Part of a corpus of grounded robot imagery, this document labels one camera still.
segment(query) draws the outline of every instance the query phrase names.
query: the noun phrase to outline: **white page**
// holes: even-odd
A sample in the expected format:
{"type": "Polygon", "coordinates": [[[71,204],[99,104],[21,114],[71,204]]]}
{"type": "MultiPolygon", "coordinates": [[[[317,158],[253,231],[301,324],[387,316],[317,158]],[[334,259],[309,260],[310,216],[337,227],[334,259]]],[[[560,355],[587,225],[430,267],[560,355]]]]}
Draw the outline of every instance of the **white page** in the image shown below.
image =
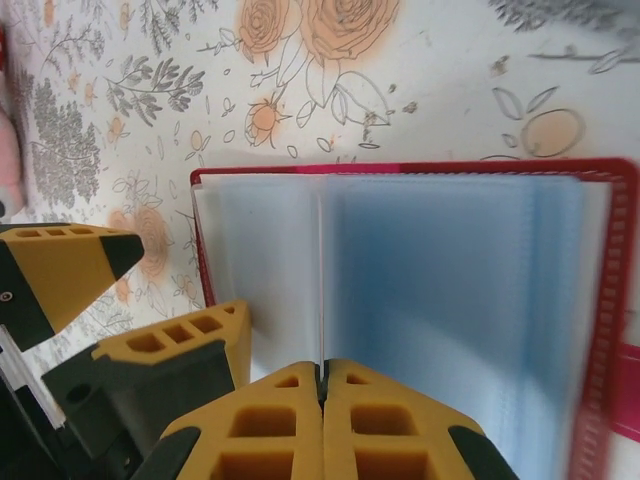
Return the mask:
{"type": "Polygon", "coordinates": [[[210,175],[193,190],[216,302],[251,307],[252,381],[301,360],[322,364],[315,181],[210,175]]]}
{"type": "Polygon", "coordinates": [[[594,315],[610,204],[611,185],[609,183],[585,183],[580,273],[572,320],[569,405],[567,405],[567,413],[564,416],[564,451],[559,456],[561,461],[558,465],[557,478],[566,478],[567,476],[573,420],[582,394],[589,345],[595,323],[594,315]]]}

